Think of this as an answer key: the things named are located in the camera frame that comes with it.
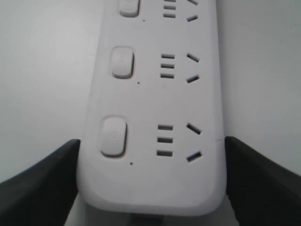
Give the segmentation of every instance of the white surface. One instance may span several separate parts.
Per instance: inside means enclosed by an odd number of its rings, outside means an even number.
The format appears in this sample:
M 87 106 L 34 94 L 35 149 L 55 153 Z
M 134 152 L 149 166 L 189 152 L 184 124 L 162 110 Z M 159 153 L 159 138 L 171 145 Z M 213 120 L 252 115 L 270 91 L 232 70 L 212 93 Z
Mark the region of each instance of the white surface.
M 162 0 L 143 1 L 139 16 L 131 20 L 116 12 L 117 2 L 107 0 L 104 8 L 79 153 L 79 193 L 102 210 L 210 213 L 226 190 L 215 1 L 203 0 L 197 6 L 178 1 L 176 18 L 163 17 Z M 193 15 L 198 19 L 188 22 Z M 117 46 L 134 50 L 131 79 L 116 79 L 110 73 L 108 56 L 114 48 L 116 54 Z M 172 73 L 174 79 L 161 78 L 162 73 Z M 186 81 L 196 74 L 199 80 Z M 102 155 L 97 146 L 110 117 L 127 122 L 126 150 L 120 158 Z M 188 123 L 202 132 L 190 130 Z M 171 125 L 173 130 L 160 130 L 158 125 Z M 172 140 L 163 143 L 161 137 Z M 106 141 L 100 147 L 109 148 Z M 157 156 L 157 150 L 172 151 L 173 156 Z M 188 162 L 197 152 L 202 156 Z
M 301 175 L 300 4 L 217 0 L 226 135 Z M 0 1 L 0 181 L 81 138 L 102 9 L 101 0 Z M 217 212 L 190 225 L 237 225 L 229 203 Z M 76 202 L 66 225 L 103 218 L 124 222 Z
M 105 157 L 118 157 L 124 153 L 127 135 L 127 124 L 124 119 L 117 117 L 106 118 L 101 128 L 100 148 Z
M 133 74 L 134 53 L 127 47 L 116 47 L 111 54 L 111 71 L 114 77 L 128 79 Z
M 119 12 L 125 17 L 135 17 L 139 13 L 139 0 L 119 0 Z

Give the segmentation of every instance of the white power strip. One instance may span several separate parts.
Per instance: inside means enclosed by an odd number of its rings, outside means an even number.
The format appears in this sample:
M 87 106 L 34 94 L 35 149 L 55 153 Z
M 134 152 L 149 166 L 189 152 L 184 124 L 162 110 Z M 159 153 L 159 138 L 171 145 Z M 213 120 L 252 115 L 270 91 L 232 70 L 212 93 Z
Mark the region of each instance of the white power strip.
M 78 187 L 111 211 L 216 209 L 226 165 L 215 0 L 107 0 Z

